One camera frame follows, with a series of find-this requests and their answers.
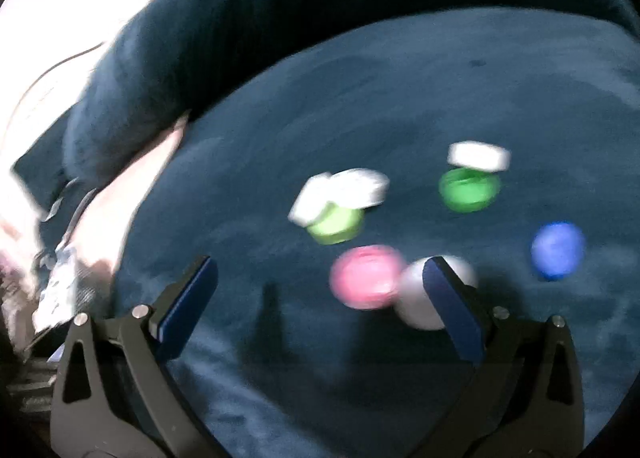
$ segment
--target blue gripper pad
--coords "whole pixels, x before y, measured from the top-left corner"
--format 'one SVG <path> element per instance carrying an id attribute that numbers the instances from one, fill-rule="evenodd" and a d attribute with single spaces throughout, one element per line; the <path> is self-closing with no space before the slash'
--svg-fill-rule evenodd
<path id="1" fill-rule="evenodd" d="M 209 257 L 200 258 L 185 278 L 168 286 L 154 304 L 149 333 L 158 341 L 156 359 L 177 358 L 218 286 L 218 267 Z"/>
<path id="2" fill-rule="evenodd" d="M 456 289 L 456 286 L 465 287 L 465 284 L 442 258 L 437 259 L 438 262 L 436 258 L 425 262 L 422 268 L 422 285 L 440 315 L 458 357 L 463 361 L 479 364 L 484 360 L 485 330 Z M 443 272 L 441 266 L 449 272 Z"/>

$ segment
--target blue ball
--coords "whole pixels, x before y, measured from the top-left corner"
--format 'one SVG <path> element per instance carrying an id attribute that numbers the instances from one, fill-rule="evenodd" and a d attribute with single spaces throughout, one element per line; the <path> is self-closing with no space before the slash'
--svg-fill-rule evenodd
<path id="1" fill-rule="evenodd" d="M 577 269 L 584 256 L 584 236 L 569 222 L 545 225 L 533 240 L 531 258 L 546 279 L 562 279 Z"/>

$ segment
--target ball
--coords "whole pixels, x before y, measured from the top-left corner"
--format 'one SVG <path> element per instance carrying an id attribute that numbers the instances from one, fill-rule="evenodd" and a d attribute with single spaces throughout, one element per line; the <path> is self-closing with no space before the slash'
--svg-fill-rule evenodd
<path id="1" fill-rule="evenodd" d="M 584 256 L 584 236 L 569 222 L 545 225 L 531 244 L 531 258 L 536 270 L 549 281 L 575 272 Z"/>
<path id="2" fill-rule="evenodd" d="M 462 258 L 443 256 L 465 285 L 478 287 L 478 276 L 473 267 Z M 398 317 L 408 326 L 418 330 L 442 330 L 444 323 L 433 306 L 422 284 L 422 269 L 430 258 L 414 261 L 402 273 L 398 297 L 394 305 Z"/>
<path id="3" fill-rule="evenodd" d="M 338 300 L 356 310 L 389 307 L 398 295 L 404 267 L 404 260 L 391 247 L 356 247 L 332 266 L 331 290 Z"/>

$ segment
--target metal screw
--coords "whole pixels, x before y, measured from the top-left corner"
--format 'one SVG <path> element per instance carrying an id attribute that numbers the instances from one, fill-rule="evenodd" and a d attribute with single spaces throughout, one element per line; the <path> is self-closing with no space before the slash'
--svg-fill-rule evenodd
<path id="1" fill-rule="evenodd" d="M 561 315 L 555 315 L 551 318 L 551 322 L 554 324 L 556 328 L 564 328 L 566 324 L 564 322 L 564 318 Z"/>
<path id="2" fill-rule="evenodd" d="M 505 307 L 494 307 L 494 317 L 500 321 L 504 321 L 509 318 L 509 310 Z"/>
<path id="3" fill-rule="evenodd" d="M 136 319 L 142 319 L 146 314 L 149 313 L 149 307 L 147 305 L 137 305 L 133 307 L 131 310 L 131 314 Z"/>
<path id="4" fill-rule="evenodd" d="M 89 321 L 89 316 L 84 312 L 79 313 L 74 317 L 74 324 L 76 326 L 82 326 L 84 323 Z"/>

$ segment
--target dark blue blanket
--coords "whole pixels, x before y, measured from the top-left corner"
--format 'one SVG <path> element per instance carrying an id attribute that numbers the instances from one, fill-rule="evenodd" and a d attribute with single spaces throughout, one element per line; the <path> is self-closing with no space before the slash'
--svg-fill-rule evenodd
<path id="1" fill-rule="evenodd" d="M 182 391 L 235 456 L 402 456 L 468 378 L 445 333 L 357 312 L 328 288 L 332 261 L 383 243 L 407 260 L 452 253 L 487 307 L 564 315 L 590 440 L 638 369 L 640 47 L 622 29 L 551 12 L 465 10 L 383 22 L 277 64 L 210 109 L 142 204 L 116 295 L 152 301 L 197 253 L 220 286 L 184 355 Z M 444 207 L 447 146 L 512 151 L 488 209 Z M 322 247 L 287 221 L 310 175 L 370 167 L 388 200 L 353 242 Z M 541 282 L 535 231 L 579 225 L 579 271 Z"/>

